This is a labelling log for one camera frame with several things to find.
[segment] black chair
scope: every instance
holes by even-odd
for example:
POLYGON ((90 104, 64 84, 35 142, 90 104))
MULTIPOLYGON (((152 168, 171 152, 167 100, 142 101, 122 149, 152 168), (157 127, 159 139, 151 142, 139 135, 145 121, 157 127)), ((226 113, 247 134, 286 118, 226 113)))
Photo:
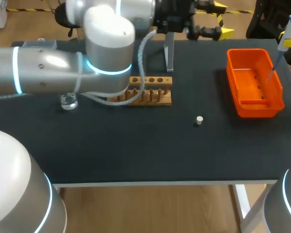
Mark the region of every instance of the black chair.
MULTIPOLYGON (((247 38, 276 39, 289 21, 291 15, 291 0, 257 0, 256 7, 247 29, 247 38)), ((285 53, 288 64, 291 65, 291 49, 285 53)))

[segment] white table frame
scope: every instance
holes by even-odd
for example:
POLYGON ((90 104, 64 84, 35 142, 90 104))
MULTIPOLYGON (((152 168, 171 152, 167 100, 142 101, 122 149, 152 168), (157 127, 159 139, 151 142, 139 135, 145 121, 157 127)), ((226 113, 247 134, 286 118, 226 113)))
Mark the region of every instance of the white table frame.
POLYGON ((54 184, 57 191, 60 188, 75 187, 116 187, 116 186, 164 186, 164 185, 232 185, 236 199, 237 210, 241 222, 241 232, 251 233, 263 220, 263 204, 266 194, 276 183, 276 180, 262 181, 176 181, 176 182, 111 182, 111 183, 61 183, 54 184), (267 184, 256 203, 250 208, 245 184, 267 184))

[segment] black and yellow tape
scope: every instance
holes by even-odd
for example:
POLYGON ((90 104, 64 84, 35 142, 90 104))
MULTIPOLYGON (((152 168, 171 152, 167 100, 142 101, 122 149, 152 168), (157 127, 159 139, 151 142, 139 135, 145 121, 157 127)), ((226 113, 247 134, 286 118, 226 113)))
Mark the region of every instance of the black and yellow tape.
POLYGON ((50 9, 13 9, 13 8, 7 8, 7 12, 20 12, 20 11, 39 11, 39 12, 51 12, 50 9))
MULTIPOLYGON (((14 8, 7 8, 6 11, 8 12, 18 12, 18 11, 39 11, 39 12, 51 12, 50 9, 33 9, 33 8, 27 8, 27 9, 14 9, 14 8)), ((225 11, 226 14, 253 14, 254 11, 225 11)), ((196 11, 196 14, 207 14, 206 11, 196 11)))
MULTIPOLYGON (((200 10, 196 10, 195 12, 196 14, 207 14, 206 11, 200 11, 200 10)), ((238 11, 225 11, 225 14, 253 14, 254 11, 244 11, 244 10, 238 10, 238 11)))
POLYGON ((218 23, 219 23, 220 28, 224 28, 222 14, 217 14, 217 18, 218 18, 218 23))

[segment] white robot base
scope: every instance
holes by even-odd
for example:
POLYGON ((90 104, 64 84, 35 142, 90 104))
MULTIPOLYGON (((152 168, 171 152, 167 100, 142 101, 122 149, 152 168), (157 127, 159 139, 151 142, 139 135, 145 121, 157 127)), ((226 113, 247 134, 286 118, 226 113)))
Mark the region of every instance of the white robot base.
POLYGON ((0 131, 0 233, 64 233, 65 204, 16 139, 0 131))

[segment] white cap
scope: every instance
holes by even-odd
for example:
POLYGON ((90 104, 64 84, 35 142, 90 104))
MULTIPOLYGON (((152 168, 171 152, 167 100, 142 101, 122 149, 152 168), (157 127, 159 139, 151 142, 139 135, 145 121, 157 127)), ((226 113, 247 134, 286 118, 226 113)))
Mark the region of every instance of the white cap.
POLYGON ((198 125, 201 125, 202 124, 202 122, 203 122, 203 117, 202 116, 198 116, 198 117, 196 117, 196 123, 198 124, 198 125))
POLYGON ((0 131, 0 221, 23 196, 30 174, 31 162, 25 147, 0 131))
POLYGON ((88 40, 107 48, 122 48, 135 41, 134 25, 116 15, 108 5, 91 7, 86 11, 84 31, 88 40))

